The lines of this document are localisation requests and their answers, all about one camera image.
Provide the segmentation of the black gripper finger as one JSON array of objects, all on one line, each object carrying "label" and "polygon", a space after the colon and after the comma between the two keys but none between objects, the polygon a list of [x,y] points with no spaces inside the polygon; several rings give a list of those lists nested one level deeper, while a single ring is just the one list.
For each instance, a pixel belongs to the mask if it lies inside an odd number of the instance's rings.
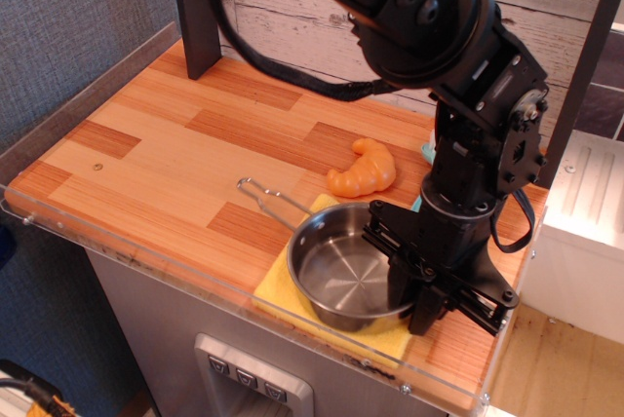
[{"label": "black gripper finger", "polygon": [[409,333],[423,336],[448,310],[449,294],[431,285],[420,288],[409,322]]},{"label": "black gripper finger", "polygon": [[411,313],[421,289],[421,271],[393,256],[389,260],[387,276],[387,303],[391,310],[403,309]]}]

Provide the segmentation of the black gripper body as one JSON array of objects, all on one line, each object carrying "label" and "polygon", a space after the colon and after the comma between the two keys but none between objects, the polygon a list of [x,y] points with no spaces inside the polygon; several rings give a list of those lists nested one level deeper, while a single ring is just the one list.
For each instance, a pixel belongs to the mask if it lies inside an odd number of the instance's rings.
[{"label": "black gripper body", "polygon": [[419,212],[374,200],[364,239],[389,257],[421,271],[421,286],[449,294],[448,310],[459,311],[492,336],[503,327],[519,296],[488,254],[494,206],[457,207],[421,196]]}]

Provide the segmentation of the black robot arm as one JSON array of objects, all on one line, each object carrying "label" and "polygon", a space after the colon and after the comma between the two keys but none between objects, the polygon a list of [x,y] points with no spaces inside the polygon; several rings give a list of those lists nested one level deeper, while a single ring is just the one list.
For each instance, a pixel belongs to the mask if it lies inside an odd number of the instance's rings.
[{"label": "black robot arm", "polygon": [[438,105],[419,209],[370,204],[365,237],[389,258],[388,301],[412,306],[414,335],[453,310],[496,334],[519,298],[488,244],[508,198],[534,216],[525,187],[546,162],[546,72],[503,26],[495,0],[335,1],[379,78],[427,89]]}]

